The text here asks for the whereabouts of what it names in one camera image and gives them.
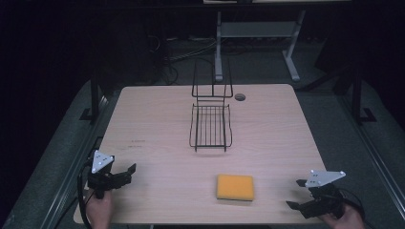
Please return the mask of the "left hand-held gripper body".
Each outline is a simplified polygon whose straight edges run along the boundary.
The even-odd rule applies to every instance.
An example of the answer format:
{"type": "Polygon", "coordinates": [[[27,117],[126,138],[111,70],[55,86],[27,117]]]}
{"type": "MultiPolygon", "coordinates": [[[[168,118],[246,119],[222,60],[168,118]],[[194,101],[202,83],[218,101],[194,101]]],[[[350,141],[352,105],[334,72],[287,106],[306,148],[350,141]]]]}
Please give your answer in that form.
{"type": "Polygon", "coordinates": [[[99,150],[95,151],[92,168],[88,174],[88,187],[95,191],[97,199],[104,198],[104,192],[115,189],[117,178],[111,173],[114,156],[105,155],[99,150]]]}

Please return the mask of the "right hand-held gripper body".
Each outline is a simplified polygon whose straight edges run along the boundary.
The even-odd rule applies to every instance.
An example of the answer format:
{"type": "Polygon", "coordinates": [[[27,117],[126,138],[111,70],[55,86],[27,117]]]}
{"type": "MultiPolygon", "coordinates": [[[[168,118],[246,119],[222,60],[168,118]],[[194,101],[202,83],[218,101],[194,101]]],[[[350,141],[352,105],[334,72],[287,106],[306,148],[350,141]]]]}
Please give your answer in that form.
{"type": "Polygon", "coordinates": [[[304,208],[300,211],[305,219],[325,214],[334,214],[337,218],[343,216],[343,196],[333,182],[345,175],[343,171],[310,171],[306,188],[309,189],[313,200],[304,203],[304,208]]]}

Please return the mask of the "yellow sponge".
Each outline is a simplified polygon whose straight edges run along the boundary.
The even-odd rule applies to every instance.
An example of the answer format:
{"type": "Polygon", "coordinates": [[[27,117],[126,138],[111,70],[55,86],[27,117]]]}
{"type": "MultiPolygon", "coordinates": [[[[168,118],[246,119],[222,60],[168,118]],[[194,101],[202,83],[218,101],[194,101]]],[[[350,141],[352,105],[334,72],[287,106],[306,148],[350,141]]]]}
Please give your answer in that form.
{"type": "Polygon", "coordinates": [[[217,198],[252,201],[254,196],[254,184],[252,176],[218,175],[217,198]]]}

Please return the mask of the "black wire rack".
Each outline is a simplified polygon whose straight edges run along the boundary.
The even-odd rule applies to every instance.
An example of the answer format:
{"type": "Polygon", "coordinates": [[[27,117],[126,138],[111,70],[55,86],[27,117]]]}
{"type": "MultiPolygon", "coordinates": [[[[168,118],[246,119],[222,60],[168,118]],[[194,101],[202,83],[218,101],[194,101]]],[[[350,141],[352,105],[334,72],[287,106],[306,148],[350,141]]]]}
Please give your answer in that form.
{"type": "Polygon", "coordinates": [[[229,103],[229,99],[234,97],[232,77],[218,79],[214,73],[202,76],[199,66],[196,61],[191,88],[194,102],[189,145],[195,152],[204,148],[226,151],[233,143],[229,103]]]}

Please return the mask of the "person's left hand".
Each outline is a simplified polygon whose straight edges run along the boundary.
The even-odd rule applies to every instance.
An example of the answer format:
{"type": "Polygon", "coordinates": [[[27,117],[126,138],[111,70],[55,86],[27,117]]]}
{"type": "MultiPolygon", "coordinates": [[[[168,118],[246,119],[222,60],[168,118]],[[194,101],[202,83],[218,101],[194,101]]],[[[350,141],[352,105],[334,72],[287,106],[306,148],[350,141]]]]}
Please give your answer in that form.
{"type": "Polygon", "coordinates": [[[86,197],[86,217],[92,229],[109,229],[114,212],[113,195],[111,191],[104,193],[103,199],[94,196],[90,189],[86,197]]]}

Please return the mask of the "person's right hand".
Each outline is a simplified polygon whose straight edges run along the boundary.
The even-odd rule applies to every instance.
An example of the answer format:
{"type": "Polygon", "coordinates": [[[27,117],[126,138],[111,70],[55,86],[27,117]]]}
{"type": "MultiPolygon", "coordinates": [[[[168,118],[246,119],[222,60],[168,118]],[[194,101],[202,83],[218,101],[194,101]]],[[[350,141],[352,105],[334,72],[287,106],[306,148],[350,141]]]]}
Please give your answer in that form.
{"type": "Polygon", "coordinates": [[[344,204],[344,215],[338,219],[333,214],[325,214],[319,218],[331,229],[365,229],[364,221],[356,208],[344,204]]]}

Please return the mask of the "grey metal stand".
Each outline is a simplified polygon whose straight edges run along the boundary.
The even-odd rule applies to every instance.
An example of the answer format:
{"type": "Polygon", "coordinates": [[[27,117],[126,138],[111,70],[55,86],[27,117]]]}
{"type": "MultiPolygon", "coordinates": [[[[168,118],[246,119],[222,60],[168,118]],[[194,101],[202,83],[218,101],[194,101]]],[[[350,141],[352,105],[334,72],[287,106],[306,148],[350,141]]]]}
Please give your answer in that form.
{"type": "Polygon", "coordinates": [[[222,41],[224,38],[289,38],[287,49],[282,51],[289,75],[294,82],[300,80],[292,59],[306,12],[301,10],[295,21],[281,22],[224,22],[222,13],[217,13],[216,22],[216,51],[214,54],[214,79],[224,80],[222,62],[222,41]]]}

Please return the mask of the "aluminium frame rail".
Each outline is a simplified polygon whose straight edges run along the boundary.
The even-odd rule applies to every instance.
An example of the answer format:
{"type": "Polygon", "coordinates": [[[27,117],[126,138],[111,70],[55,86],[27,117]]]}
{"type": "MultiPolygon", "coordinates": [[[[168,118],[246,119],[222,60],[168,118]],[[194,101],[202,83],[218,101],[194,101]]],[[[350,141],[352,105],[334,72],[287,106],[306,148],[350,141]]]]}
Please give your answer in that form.
{"type": "Polygon", "coordinates": [[[68,168],[62,170],[61,183],[56,189],[40,229],[57,229],[64,216],[75,210],[77,193],[80,191],[77,182],[80,177],[86,176],[85,164],[92,163],[91,156],[102,140],[101,122],[108,103],[108,99],[103,95],[96,104],[81,112],[79,122],[85,125],[83,136],[80,138],[78,148],[74,149],[70,156],[68,168]]]}
{"type": "Polygon", "coordinates": [[[365,129],[366,123],[377,122],[376,117],[369,108],[361,108],[359,113],[360,116],[357,117],[352,113],[352,104],[344,96],[338,96],[337,101],[344,110],[345,114],[350,118],[350,123],[364,144],[368,155],[371,158],[373,167],[380,176],[382,183],[384,184],[394,203],[395,208],[405,220],[405,192],[400,188],[400,185],[390,171],[388,164],[383,159],[381,152],[373,143],[370,134],[365,129]]]}

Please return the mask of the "black frame post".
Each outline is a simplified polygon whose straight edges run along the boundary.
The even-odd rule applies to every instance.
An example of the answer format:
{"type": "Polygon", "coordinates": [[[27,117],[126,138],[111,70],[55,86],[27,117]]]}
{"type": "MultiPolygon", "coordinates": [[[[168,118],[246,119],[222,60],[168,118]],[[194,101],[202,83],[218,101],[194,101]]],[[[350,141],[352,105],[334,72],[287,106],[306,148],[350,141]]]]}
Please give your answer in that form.
{"type": "Polygon", "coordinates": [[[356,68],[353,76],[352,84],[352,117],[358,125],[364,122],[375,122],[376,118],[369,108],[361,107],[362,96],[362,73],[359,68],[356,68]]]}
{"type": "Polygon", "coordinates": [[[91,89],[91,107],[83,110],[80,120],[89,121],[94,124],[99,116],[99,103],[101,100],[99,92],[98,77],[94,74],[90,80],[91,89]]]}

